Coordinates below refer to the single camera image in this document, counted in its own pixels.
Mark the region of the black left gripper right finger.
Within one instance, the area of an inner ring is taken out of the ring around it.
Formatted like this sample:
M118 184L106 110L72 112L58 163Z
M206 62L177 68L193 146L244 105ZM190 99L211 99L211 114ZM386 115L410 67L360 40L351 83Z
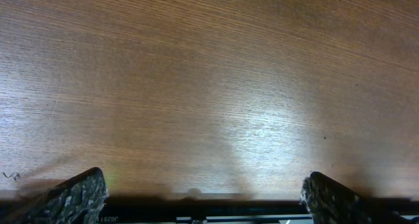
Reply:
M320 172L302 183L301 204L314 224L402 224L403 218L364 199Z

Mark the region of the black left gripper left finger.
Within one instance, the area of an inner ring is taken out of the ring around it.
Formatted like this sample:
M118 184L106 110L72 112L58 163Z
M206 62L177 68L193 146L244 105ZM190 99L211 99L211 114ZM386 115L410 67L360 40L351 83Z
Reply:
M103 172L93 167L1 216L1 224L95 224L109 196Z

